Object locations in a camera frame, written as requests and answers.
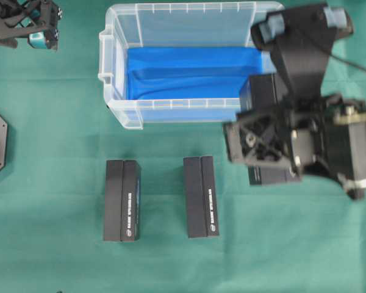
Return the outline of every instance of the black box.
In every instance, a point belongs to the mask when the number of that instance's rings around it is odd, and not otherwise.
[[[213,157],[184,158],[189,238],[220,235]]]
[[[251,185],[271,185],[300,181],[300,178],[294,175],[291,169],[283,168],[249,167],[248,176]]]
[[[104,200],[105,241],[139,237],[141,168],[136,161],[107,161]]]

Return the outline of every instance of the transparent plastic container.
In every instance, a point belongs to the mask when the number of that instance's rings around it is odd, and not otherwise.
[[[252,24],[268,11],[283,9],[278,2],[214,2],[117,4],[106,13],[99,35],[99,79],[104,100],[127,129],[147,122],[205,122],[235,120],[240,98],[127,100],[127,49],[135,47],[253,46]],[[274,70],[263,54],[265,72]]]

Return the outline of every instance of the green tablecloth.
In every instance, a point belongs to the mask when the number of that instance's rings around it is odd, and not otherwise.
[[[57,53],[0,47],[0,293],[366,292],[366,200],[329,180],[250,187],[221,124],[124,130],[98,81],[98,33],[114,0],[57,0]],[[285,1],[286,6],[310,1]],[[334,51],[366,66],[366,1]],[[331,61],[323,92],[366,98],[366,74]],[[182,158],[215,158],[221,236],[189,240]],[[142,166],[141,239],[102,241],[106,159]]]

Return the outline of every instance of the blue fabric lining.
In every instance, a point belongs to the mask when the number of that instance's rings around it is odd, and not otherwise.
[[[255,48],[131,48],[127,97],[237,98],[247,77],[261,73]]]

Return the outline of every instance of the wire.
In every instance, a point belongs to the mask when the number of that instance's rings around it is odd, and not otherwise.
[[[304,38],[308,39],[321,52],[327,54],[328,56],[332,57],[335,60],[338,60],[339,62],[347,64],[350,67],[354,67],[354,68],[359,69],[359,70],[366,73],[366,67],[363,67],[362,65],[359,65],[359,64],[354,63],[352,61],[346,60],[346,59],[341,58],[339,56],[333,55],[332,52],[330,52],[329,50],[324,48],[322,45],[320,45],[319,42],[316,42],[309,34],[305,33],[304,31],[302,31],[301,29],[299,29],[297,27],[294,27],[293,29],[296,30],[297,32],[299,32]]]

